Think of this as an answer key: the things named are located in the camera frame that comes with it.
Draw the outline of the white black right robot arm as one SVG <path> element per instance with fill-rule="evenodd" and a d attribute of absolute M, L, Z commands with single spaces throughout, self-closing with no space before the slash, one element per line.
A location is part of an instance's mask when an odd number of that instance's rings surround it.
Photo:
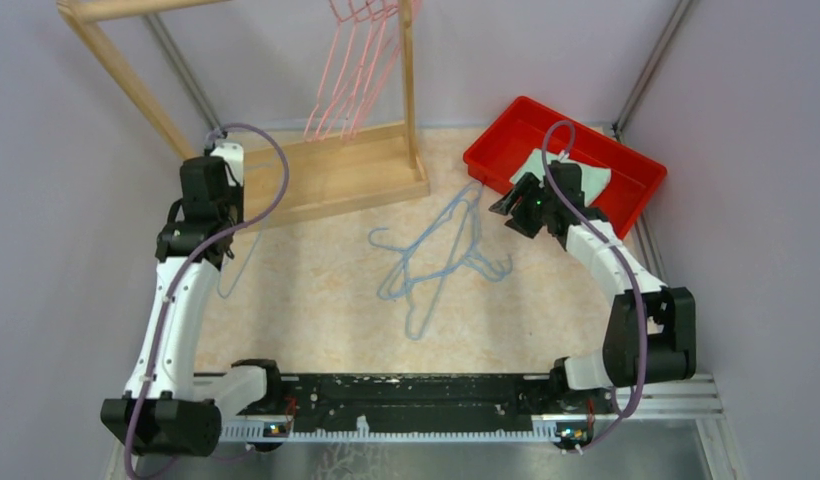
<path fill-rule="evenodd" d="M 600 348 L 556 360 L 549 398 L 576 411 L 589 390 L 686 380 L 696 370 L 696 305 L 685 287 L 670 287 L 634 258 L 597 207 L 586 202 L 583 168 L 553 160 L 525 172 L 489 210 L 506 226 L 535 238 L 553 236 L 597 281 L 610 303 Z"/>

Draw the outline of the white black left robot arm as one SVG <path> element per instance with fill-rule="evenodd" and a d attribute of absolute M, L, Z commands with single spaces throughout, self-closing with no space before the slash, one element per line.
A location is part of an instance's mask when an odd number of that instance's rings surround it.
<path fill-rule="evenodd" d="M 216 149 L 185 161 L 182 196 L 156 239 L 156 288 L 148 329 L 123 393 L 100 418 L 129 457 L 207 457 L 225 421 L 253 406 L 278 411 L 286 388 L 273 360 L 246 359 L 210 385 L 194 384 L 204 310 L 244 219 L 244 159 Z"/>

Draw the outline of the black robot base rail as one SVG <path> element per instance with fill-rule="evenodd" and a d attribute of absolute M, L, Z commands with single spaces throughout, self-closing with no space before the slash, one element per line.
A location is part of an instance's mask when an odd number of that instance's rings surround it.
<path fill-rule="evenodd" d="M 288 421 L 294 434 L 478 438 L 538 433 L 555 415 L 610 414 L 609 396 L 567 391 L 546 374 L 294 374 L 242 413 Z"/>

